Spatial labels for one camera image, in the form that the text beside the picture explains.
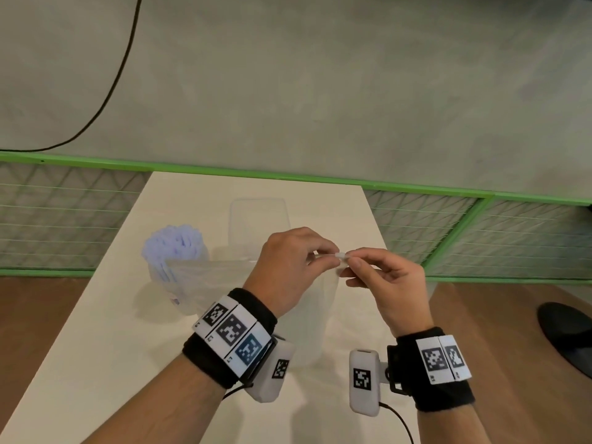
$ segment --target wire mesh panel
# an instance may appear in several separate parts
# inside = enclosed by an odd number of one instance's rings
[[[592,279],[592,212],[493,201],[428,275]]]
[[[96,268],[149,176],[0,162],[0,268]]]
[[[387,248],[421,263],[474,198],[364,190]]]

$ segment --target hand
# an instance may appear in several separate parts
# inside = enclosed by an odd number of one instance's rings
[[[349,259],[340,277],[347,286],[369,288],[382,319],[395,337],[434,326],[427,299],[423,268],[386,249],[362,247],[347,253]]]
[[[298,304],[317,277],[340,265],[335,256],[312,257],[314,251],[334,254],[339,248],[308,227],[272,234],[243,288],[279,318]]]

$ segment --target left hand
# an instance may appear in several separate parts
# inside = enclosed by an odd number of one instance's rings
[[[314,251],[334,254],[339,248],[308,227],[272,234],[243,288],[279,318],[298,304],[317,277],[340,265],[335,256],[311,260],[310,254]]]

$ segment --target white table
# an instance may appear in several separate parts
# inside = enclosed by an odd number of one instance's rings
[[[228,208],[236,198],[284,198],[292,227],[307,225],[341,250],[383,247],[358,186],[154,173],[6,425],[0,444],[75,444],[142,388],[181,350],[193,317],[176,312],[150,283],[144,240],[167,224],[198,227],[208,247],[227,244]],[[222,402],[204,443],[407,443],[389,411],[353,413],[348,355],[356,347],[386,358],[393,343],[370,293],[340,282],[324,341],[312,368],[291,372],[278,400],[245,393]],[[382,386],[419,442],[408,397]]]

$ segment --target black cable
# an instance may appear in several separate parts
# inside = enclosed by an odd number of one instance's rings
[[[134,43],[134,36],[136,35],[136,27],[138,25],[138,17],[140,15],[140,6],[141,5],[142,5],[142,0],[137,0],[137,2],[136,2],[136,10],[134,11],[134,20],[131,23],[131,32],[129,33],[129,40],[127,42],[127,48],[125,49],[125,54],[123,55],[123,59],[121,61],[121,64],[119,65],[119,70],[117,70],[117,75],[115,76],[115,80],[113,81],[113,84],[111,85],[111,88],[109,89],[109,93],[107,93],[107,97],[105,98],[105,101],[103,101],[103,104],[101,104],[101,107],[93,115],[93,117],[90,119],[90,121],[88,123],[86,123],[84,125],[84,127],[80,131],[78,131],[74,136],[70,137],[66,141],[63,141],[61,143],[58,143],[57,145],[52,145],[52,146],[48,146],[48,147],[45,147],[45,148],[38,148],[38,149],[35,149],[35,150],[5,150],[5,149],[0,149],[0,151],[9,151],[11,153],[36,153],[36,152],[39,152],[39,151],[52,150],[54,148],[57,148],[59,146],[66,145],[66,144],[70,143],[71,141],[76,140],[78,137],[80,137],[84,133],[84,131],[86,131],[91,126],[91,124],[93,124],[95,122],[95,120],[102,113],[103,109],[105,109],[105,106],[107,106],[107,103],[109,102],[109,100],[111,98],[111,95],[113,95],[113,92],[115,91],[115,87],[117,87],[117,83],[119,82],[119,78],[121,77],[121,74],[123,73],[123,68],[125,67],[125,63],[127,62],[127,58],[130,55],[131,46]]]
[[[250,385],[242,385],[242,386],[240,386],[240,387],[238,387],[238,388],[234,388],[232,391],[229,391],[229,392],[227,392],[227,393],[224,395],[224,397],[222,398],[222,400],[226,399],[228,396],[232,396],[234,393],[236,393],[237,391],[240,391],[241,389],[250,388],[250,387],[252,387],[252,386],[253,386],[253,385],[252,385],[252,384],[250,384]]]
[[[403,425],[405,426],[405,430],[407,431],[407,434],[409,435],[409,439],[411,440],[411,444],[415,444],[413,442],[413,437],[411,436],[411,432],[409,430],[409,427],[407,427],[407,424],[405,424],[405,421],[403,420],[401,415],[398,414],[390,405],[387,405],[382,402],[379,402],[378,405],[380,405],[382,408],[386,408],[387,410],[391,410],[393,413],[395,413],[397,415],[397,417],[401,420],[401,422],[403,422]]]

